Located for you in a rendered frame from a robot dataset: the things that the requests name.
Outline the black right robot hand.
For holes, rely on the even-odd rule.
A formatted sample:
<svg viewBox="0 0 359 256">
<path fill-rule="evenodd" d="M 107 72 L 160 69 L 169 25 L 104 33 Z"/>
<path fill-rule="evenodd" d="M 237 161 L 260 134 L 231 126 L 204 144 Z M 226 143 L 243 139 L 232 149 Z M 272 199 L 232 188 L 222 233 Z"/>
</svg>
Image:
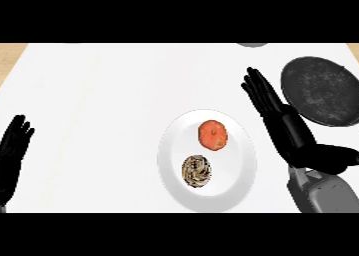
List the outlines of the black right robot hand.
<svg viewBox="0 0 359 256">
<path fill-rule="evenodd" d="M 247 68 L 241 88 L 263 118 L 279 156 L 293 167 L 337 175 L 349 166 L 359 165 L 358 150 L 316 142 L 297 110 L 282 103 L 265 76 L 251 67 Z"/>
</svg>

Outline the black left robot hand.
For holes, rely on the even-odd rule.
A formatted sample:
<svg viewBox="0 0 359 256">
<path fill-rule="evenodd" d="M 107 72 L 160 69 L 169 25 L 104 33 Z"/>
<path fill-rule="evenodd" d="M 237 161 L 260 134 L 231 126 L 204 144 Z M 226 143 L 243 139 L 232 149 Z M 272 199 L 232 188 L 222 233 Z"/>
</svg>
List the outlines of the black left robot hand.
<svg viewBox="0 0 359 256">
<path fill-rule="evenodd" d="M 28 149 L 34 129 L 24 115 L 17 115 L 0 140 L 0 207 L 11 200 L 17 188 L 21 161 Z"/>
</svg>

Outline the dark grey frying pan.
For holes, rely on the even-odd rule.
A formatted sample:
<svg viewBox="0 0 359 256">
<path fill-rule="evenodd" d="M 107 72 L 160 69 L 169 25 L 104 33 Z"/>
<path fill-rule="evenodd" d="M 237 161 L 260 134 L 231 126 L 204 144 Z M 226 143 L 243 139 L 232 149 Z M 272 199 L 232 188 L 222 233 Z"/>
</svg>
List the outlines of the dark grey frying pan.
<svg viewBox="0 0 359 256">
<path fill-rule="evenodd" d="M 313 56 L 293 59 L 282 68 L 281 90 L 312 122 L 328 127 L 359 124 L 359 80 L 331 60 Z"/>
</svg>

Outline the white oval plate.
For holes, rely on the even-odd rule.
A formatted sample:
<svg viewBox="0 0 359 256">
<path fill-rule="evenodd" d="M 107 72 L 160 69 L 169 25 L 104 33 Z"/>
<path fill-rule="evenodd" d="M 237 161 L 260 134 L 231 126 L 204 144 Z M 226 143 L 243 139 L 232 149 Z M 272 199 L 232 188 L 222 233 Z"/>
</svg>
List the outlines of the white oval plate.
<svg viewBox="0 0 359 256">
<path fill-rule="evenodd" d="M 226 145 L 216 151 L 198 140 L 200 126 L 217 121 L 226 128 Z M 178 117 L 164 132 L 157 155 L 164 187 L 179 204 L 195 212 L 223 212 L 245 199 L 257 163 L 248 134 L 222 112 L 195 110 Z"/>
</svg>

